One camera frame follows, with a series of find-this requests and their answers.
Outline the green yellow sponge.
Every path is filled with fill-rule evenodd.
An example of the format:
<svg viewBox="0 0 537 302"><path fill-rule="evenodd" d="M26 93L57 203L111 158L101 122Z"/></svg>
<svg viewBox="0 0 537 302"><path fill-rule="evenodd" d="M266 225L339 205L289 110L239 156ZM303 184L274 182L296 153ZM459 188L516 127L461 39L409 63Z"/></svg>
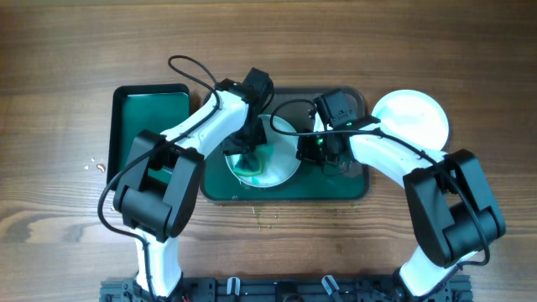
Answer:
<svg viewBox="0 0 537 302"><path fill-rule="evenodd" d="M244 177L260 175L270 166L273 155L273 146L262 145L251 153L240 154L232 166L232 171L234 174Z"/></svg>

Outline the white plate stained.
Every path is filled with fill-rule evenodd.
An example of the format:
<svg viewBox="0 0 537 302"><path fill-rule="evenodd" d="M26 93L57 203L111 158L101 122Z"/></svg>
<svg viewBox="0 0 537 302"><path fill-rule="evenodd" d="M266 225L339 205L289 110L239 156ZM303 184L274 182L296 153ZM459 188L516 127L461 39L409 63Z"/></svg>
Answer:
<svg viewBox="0 0 537 302"><path fill-rule="evenodd" d="M444 109L421 91L392 91L377 102L372 115L390 131L420 147L442 150L449 138Z"/></svg>
<svg viewBox="0 0 537 302"><path fill-rule="evenodd" d="M225 159L233 175L244 184L269 188L289 180L300 167L300 161L296 158L298 137L276 133L270 127L268 114L260 115L259 118L263 122L267 143L257 146L254 155L263 164L262 173L254 176L239 175L233 171L239 155L226 156Z"/></svg>

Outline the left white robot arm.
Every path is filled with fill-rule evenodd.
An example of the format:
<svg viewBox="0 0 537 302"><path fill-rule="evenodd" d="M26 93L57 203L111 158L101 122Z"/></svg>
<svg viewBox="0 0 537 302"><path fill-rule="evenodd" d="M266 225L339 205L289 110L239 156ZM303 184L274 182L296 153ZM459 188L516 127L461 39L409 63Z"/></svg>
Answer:
<svg viewBox="0 0 537 302"><path fill-rule="evenodd" d="M166 301L179 293L178 236L195 208L206 156L225 141L235 154L264 143L258 116L273 94L272 81L225 79L179 125L162 133L143 130L134 138L126 166L107 188L115 192L113 206L129 228L126 236L137 243L136 297Z"/></svg>

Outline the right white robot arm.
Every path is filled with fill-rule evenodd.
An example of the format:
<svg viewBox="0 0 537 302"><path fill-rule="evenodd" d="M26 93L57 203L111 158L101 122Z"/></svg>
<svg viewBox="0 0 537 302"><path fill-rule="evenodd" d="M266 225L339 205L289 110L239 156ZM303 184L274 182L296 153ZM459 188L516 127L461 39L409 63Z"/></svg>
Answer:
<svg viewBox="0 0 537 302"><path fill-rule="evenodd" d="M447 154L426 148L381 122L302 133L298 159L332 163L344 153L404 188L418 247L395 273L394 298L424 301L440 292L472 256L506 232L496 198L477 157L461 149Z"/></svg>

